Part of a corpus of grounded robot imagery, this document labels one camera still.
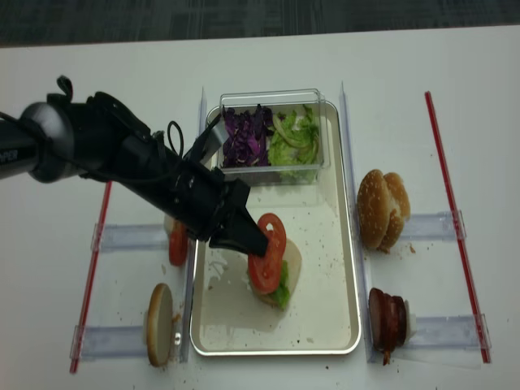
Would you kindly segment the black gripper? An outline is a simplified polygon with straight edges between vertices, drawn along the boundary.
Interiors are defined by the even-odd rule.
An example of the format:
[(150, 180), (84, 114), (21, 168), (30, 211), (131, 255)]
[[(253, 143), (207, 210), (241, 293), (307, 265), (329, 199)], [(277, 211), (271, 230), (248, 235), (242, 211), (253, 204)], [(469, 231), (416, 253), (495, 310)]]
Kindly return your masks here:
[(117, 178), (211, 248), (263, 257), (268, 239), (246, 210), (249, 186), (201, 164), (202, 145), (196, 139), (185, 156), (160, 155), (158, 141), (128, 135), (117, 149)]

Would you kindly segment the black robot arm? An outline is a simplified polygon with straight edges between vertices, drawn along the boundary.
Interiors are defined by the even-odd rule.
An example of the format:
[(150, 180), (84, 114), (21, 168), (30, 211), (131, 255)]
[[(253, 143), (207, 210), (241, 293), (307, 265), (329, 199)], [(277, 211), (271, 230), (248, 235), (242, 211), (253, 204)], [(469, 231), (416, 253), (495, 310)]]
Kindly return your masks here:
[(80, 176), (114, 181), (214, 248), (264, 255), (268, 239), (246, 209), (249, 186), (208, 169), (212, 121), (187, 153), (154, 137), (125, 105), (98, 92), (85, 103), (57, 93), (18, 118), (1, 116), (1, 177), (41, 183)]

